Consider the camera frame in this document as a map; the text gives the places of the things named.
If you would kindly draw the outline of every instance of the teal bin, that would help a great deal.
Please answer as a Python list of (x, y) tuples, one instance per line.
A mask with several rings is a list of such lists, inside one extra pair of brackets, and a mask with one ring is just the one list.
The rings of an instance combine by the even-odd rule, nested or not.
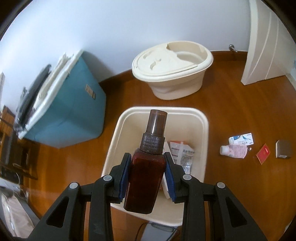
[(89, 71), (81, 53), (69, 60), (72, 63), (65, 65), (52, 84), (55, 90), (50, 89), (47, 95), (51, 94), (51, 97), (44, 100), (52, 101), (50, 105), (43, 103), (39, 108), (46, 110), (37, 109), (28, 121), (27, 131), (22, 134), (26, 139), (63, 148), (101, 135), (106, 94)]

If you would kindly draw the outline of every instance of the brown box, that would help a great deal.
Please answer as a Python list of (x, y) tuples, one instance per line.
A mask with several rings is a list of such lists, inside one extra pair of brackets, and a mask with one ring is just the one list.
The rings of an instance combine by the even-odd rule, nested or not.
[(290, 158), (292, 156), (291, 143), (287, 140), (276, 142), (276, 158)]

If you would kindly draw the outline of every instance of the transparent brown cap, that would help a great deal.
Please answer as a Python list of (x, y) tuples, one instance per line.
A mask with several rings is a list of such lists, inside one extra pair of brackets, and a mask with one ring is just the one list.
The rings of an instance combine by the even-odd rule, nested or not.
[(162, 154), (165, 138), (165, 124), (167, 112), (161, 110), (150, 110), (149, 120), (146, 132), (143, 134), (140, 150), (152, 153)]

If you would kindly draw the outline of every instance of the red packet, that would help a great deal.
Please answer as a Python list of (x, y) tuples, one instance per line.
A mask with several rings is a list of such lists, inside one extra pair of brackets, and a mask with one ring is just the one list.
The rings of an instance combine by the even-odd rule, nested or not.
[(268, 158), (269, 154), (270, 154), (270, 150), (269, 150), (268, 146), (266, 144), (264, 144), (264, 146), (256, 154), (256, 156), (259, 159), (259, 162), (261, 163), (261, 165)]

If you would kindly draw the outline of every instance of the tub lid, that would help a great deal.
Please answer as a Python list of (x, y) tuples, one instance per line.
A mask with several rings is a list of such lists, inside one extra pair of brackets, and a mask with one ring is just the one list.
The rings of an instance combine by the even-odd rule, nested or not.
[(195, 68), (200, 62), (198, 55), (172, 51), (165, 43), (140, 53), (133, 61), (133, 70), (148, 76), (161, 76)]

